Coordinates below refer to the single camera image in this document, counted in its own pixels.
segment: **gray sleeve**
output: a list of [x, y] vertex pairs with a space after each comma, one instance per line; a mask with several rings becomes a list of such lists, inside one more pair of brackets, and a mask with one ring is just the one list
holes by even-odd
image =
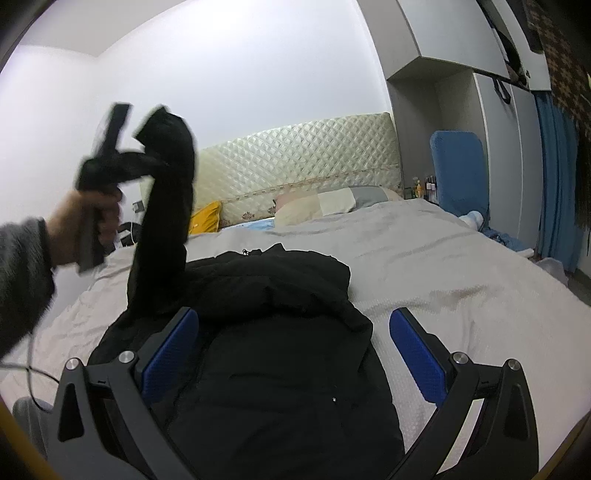
[[45, 221], [0, 226], [0, 357], [37, 324], [54, 291]]

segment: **silver bolt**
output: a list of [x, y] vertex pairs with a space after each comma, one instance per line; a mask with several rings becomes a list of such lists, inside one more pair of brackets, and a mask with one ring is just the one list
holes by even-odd
[[453, 361], [459, 365], [468, 363], [468, 356], [464, 352], [456, 352], [453, 354]]
[[134, 353], [126, 350], [125, 352], [121, 352], [119, 354], [119, 362], [121, 362], [122, 364], [128, 364], [129, 362], [131, 362], [134, 359]]
[[508, 362], [507, 365], [509, 365], [509, 368], [511, 368], [512, 370], [518, 371], [521, 368], [521, 364], [515, 360], [514, 358], [511, 358]]
[[66, 362], [66, 368], [68, 370], [74, 370], [76, 367], [78, 367], [78, 365], [80, 365], [80, 360], [78, 360], [77, 358], [70, 358]]

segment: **tufted headboard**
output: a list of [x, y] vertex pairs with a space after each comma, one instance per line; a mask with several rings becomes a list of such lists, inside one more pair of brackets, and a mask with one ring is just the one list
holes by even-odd
[[[142, 182], [146, 201], [151, 182]], [[199, 152], [195, 208], [221, 200], [222, 226], [274, 215], [291, 189], [380, 185], [402, 196], [400, 151], [388, 113], [273, 128]]]

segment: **blue curtain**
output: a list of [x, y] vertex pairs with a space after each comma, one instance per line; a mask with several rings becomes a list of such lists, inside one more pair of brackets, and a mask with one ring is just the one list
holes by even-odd
[[575, 224], [574, 186], [577, 129], [571, 118], [554, 106], [548, 92], [535, 93], [544, 157], [544, 193], [538, 251], [560, 260], [567, 271], [579, 261], [582, 230]]

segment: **white bedsheet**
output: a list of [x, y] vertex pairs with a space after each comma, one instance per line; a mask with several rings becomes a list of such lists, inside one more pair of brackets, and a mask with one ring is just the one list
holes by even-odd
[[[469, 230], [423, 200], [380, 203], [280, 231], [229, 229], [191, 238], [188, 259], [228, 250], [315, 250], [351, 269], [349, 295], [374, 323], [373, 344], [389, 378], [408, 449], [434, 411], [389, 338], [389, 315], [408, 307], [450, 351], [476, 362], [522, 363], [537, 419], [540, 464], [591, 409], [591, 309], [560, 282], [501, 245]], [[77, 302], [39, 332], [35, 365], [60, 375], [66, 359], [86, 362], [107, 326], [126, 307], [133, 248], [116, 251]], [[10, 373], [0, 391], [7, 404], [26, 395], [24, 374]], [[53, 400], [54, 387], [35, 381]], [[478, 415], [473, 408], [446, 461], [455, 464]]]

